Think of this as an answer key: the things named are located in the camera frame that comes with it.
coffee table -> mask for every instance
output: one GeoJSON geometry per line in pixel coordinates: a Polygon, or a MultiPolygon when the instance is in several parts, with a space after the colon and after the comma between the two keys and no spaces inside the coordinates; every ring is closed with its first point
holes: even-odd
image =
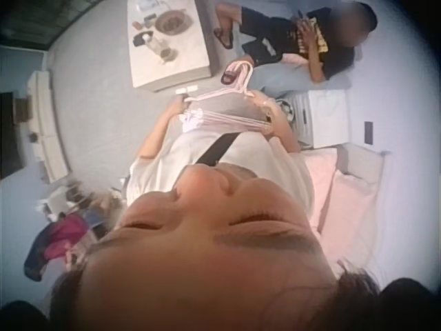
{"type": "Polygon", "coordinates": [[[155,10],[140,12],[136,8],[136,0],[127,0],[127,34],[134,88],[143,87],[151,91],[158,91],[212,75],[195,0],[167,0],[162,2],[166,2],[166,5],[173,10],[184,10],[191,25],[184,32],[174,36],[163,34],[157,31],[154,26],[138,31],[132,26],[132,23],[134,21],[143,23],[144,17],[153,14],[155,10]],[[162,60],[145,45],[134,46],[133,38],[138,33],[148,30],[153,31],[157,39],[166,41],[169,47],[177,52],[173,61],[162,60]]]}

boy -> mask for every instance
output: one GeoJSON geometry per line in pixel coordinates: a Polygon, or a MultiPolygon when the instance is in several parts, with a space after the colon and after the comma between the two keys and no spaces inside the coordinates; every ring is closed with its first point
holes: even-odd
{"type": "MultiPolygon", "coordinates": [[[[216,15],[220,27],[214,30],[214,35],[225,48],[233,48],[233,22],[239,24],[241,33],[256,37],[242,46],[245,56],[240,60],[256,67],[282,59],[307,63],[314,83],[322,83],[351,66],[354,47],[377,26],[372,8],[360,2],[345,3],[336,9],[314,10],[296,23],[227,3],[216,6],[216,15]]],[[[222,82],[231,84],[237,74],[225,72],[222,82]]]]}

eyebrow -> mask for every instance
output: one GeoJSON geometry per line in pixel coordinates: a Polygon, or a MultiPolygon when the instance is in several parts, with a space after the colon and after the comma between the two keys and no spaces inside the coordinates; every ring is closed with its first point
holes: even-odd
{"type": "MultiPolygon", "coordinates": [[[[136,239],[129,237],[117,237],[94,244],[88,251],[88,255],[96,254],[107,248],[116,248],[133,243],[136,239]]],[[[244,234],[244,233],[225,233],[214,237],[214,242],[230,247],[242,247],[259,250],[291,250],[309,254],[317,254],[321,247],[317,241],[307,238],[304,235],[295,233],[278,234],[244,234]]]]}
{"type": "Polygon", "coordinates": [[[243,234],[226,233],[214,237],[216,243],[231,247],[253,248],[263,250],[294,250],[310,254],[319,253],[320,244],[304,235],[295,233],[278,234],[243,234]]]}

woman's nose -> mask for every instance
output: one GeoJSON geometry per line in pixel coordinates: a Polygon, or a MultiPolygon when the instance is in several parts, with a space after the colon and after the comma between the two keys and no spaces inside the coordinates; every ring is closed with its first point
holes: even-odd
{"type": "Polygon", "coordinates": [[[175,188],[180,199],[207,203],[207,200],[233,194],[239,185],[240,179],[234,175],[208,165],[195,164],[183,170],[175,188]]]}

pink cloth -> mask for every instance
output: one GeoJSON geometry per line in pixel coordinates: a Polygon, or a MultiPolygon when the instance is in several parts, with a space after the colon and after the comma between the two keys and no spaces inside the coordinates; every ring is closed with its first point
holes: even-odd
{"type": "Polygon", "coordinates": [[[377,191],[375,184],[336,171],[320,238],[328,261],[337,262],[348,255],[377,191]]]}
{"type": "Polygon", "coordinates": [[[50,245],[44,251],[47,260],[63,257],[64,254],[88,231],[88,225],[77,214],[69,214],[56,222],[50,231],[50,245]]]}
{"type": "Polygon", "coordinates": [[[301,57],[300,55],[294,53],[284,53],[281,62],[288,64],[298,64],[300,66],[307,66],[309,63],[309,61],[306,60],[304,57],[301,57]]]}
{"type": "Polygon", "coordinates": [[[317,231],[320,215],[336,171],[337,149],[306,150],[302,152],[302,155],[305,157],[305,163],[314,187],[314,208],[309,224],[313,231],[317,231]]]}

